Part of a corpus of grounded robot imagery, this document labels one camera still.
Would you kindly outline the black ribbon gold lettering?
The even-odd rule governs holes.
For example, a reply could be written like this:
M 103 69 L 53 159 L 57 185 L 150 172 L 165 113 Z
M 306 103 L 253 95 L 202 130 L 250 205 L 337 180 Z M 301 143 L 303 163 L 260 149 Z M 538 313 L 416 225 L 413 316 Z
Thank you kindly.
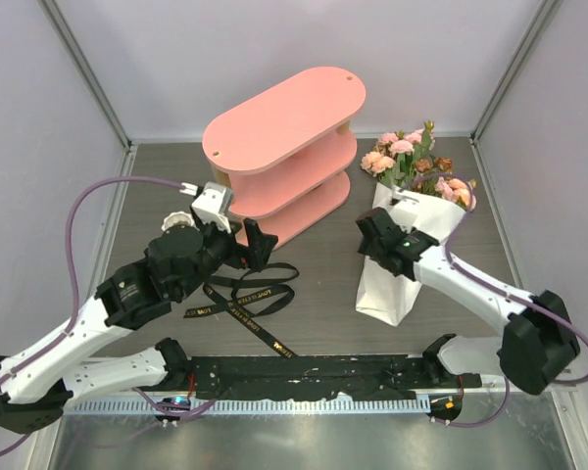
M 289 274 L 284 277 L 251 279 L 251 276 L 271 269 L 285 270 Z M 211 303 L 187 309 L 183 318 L 206 318 L 225 312 L 278 355 L 296 357 L 297 354 L 262 327 L 257 319 L 281 311 L 294 300 L 295 291 L 288 283 L 299 275 L 300 271 L 294 265 L 274 262 L 262 270 L 249 270 L 239 278 L 211 276 L 202 286 L 203 293 Z

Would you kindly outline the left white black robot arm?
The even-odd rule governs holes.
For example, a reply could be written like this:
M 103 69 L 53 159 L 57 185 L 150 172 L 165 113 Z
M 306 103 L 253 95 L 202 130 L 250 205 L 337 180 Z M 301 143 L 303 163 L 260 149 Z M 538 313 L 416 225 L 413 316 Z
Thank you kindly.
M 181 389 L 189 377 L 179 342 L 165 338 L 130 356 L 89 362 L 105 346 L 171 312 L 227 264 L 262 268 L 278 243 L 247 218 L 223 231 L 173 212 L 144 257 L 119 268 L 67 321 L 28 349 L 0 355 L 0 427 L 26 435 L 68 406 L 132 388 Z

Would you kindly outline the pink artificial flower bouquet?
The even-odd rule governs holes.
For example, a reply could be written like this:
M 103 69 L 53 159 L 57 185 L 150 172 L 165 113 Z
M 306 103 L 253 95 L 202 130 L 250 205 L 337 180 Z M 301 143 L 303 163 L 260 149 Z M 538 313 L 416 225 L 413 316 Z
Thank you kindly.
M 454 175 L 451 159 L 434 157 L 435 123 L 422 128 L 383 133 L 371 151 L 361 158 L 360 167 L 377 183 L 433 196 L 473 211 L 477 204 L 476 181 L 462 181 Z

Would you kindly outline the white wrapping paper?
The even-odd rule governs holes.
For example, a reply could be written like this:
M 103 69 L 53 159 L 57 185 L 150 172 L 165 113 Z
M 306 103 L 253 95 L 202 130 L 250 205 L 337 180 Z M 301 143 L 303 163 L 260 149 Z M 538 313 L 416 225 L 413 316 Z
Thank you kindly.
M 391 326 L 398 325 L 412 310 L 421 283 L 416 281 L 415 264 L 427 248 L 442 244 L 457 228 L 465 210 L 433 196 L 407 191 L 418 199 L 419 215 L 413 229 L 398 249 L 404 262 L 402 274 L 391 274 L 365 256 L 364 268 L 356 296 L 356 312 Z M 372 208 L 389 210 L 391 189 L 376 185 Z

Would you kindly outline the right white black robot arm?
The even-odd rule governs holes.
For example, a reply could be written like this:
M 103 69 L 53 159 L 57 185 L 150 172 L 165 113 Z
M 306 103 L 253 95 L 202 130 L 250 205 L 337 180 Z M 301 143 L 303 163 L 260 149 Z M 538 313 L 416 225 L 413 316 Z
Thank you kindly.
M 360 253 L 396 277 L 417 281 L 448 296 L 500 334 L 461 347 L 445 343 L 422 364 L 428 383 L 443 387 L 464 372 L 497 374 L 537 396 L 579 356 L 564 301 L 551 291 L 535 295 L 509 286 L 455 257 L 447 245 L 404 229 L 381 207 L 361 214 Z

